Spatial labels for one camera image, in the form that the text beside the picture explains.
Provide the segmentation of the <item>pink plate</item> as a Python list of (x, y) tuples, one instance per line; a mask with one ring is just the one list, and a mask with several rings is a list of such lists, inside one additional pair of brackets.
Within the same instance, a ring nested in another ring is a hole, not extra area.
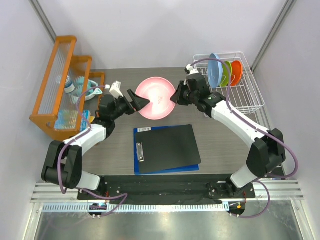
[(162, 77), (150, 77), (142, 81), (135, 94), (147, 99), (150, 103), (139, 113), (148, 120), (161, 120), (168, 117), (176, 104), (171, 97), (176, 92), (173, 84)]

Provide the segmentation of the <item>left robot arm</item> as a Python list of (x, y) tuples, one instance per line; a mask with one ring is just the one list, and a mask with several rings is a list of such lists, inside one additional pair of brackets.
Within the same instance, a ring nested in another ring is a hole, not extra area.
[(84, 154), (113, 133), (115, 120), (122, 115), (132, 115), (145, 108), (150, 100), (136, 95), (132, 90), (124, 96), (106, 94), (101, 97), (92, 124), (81, 133), (64, 141), (50, 143), (41, 173), (43, 181), (59, 185), (63, 193), (66, 189), (86, 189), (93, 198), (100, 200), (107, 192), (102, 178), (83, 171)]

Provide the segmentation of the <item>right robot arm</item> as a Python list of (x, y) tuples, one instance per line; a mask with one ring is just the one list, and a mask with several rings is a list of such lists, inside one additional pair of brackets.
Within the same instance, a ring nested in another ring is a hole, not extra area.
[(181, 106), (195, 105), (200, 112), (228, 127), (249, 147), (245, 165), (226, 179), (225, 190), (230, 197), (238, 197), (248, 184), (285, 161), (282, 132), (257, 124), (235, 109), (222, 94), (211, 92), (200, 73), (180, 81), (170, 100)]

